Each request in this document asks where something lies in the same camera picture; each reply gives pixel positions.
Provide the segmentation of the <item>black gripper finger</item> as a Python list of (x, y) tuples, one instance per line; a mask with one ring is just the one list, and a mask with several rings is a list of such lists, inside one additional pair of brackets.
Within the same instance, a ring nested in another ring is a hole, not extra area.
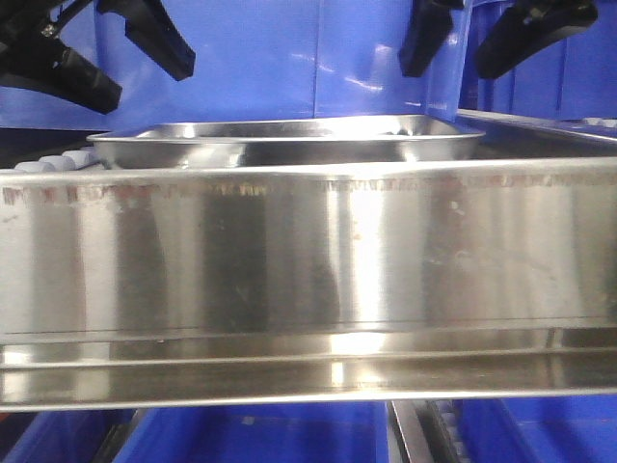
[(96, 2), (99, 14), (124, 19), (125, 36), (174, 80), (194, 74), (196, 53), (178, 32), (158, 0), (104, 0)]
[(592, 1), (516, 1), (477, 48), (478, 76), (497, 79), (548, 46), (588, 30), (598, 17)]
[(1, 85), (52, 95), (100, 114), (116, 110), (121, 86), (60, 38), (90, 5), (89, 1), (3, 1)]
[(461, 11), (459, 0), (413, 1), (405, 38), (398, 51), (404, 77), (421, 77), (454, 27), (453, 12)]

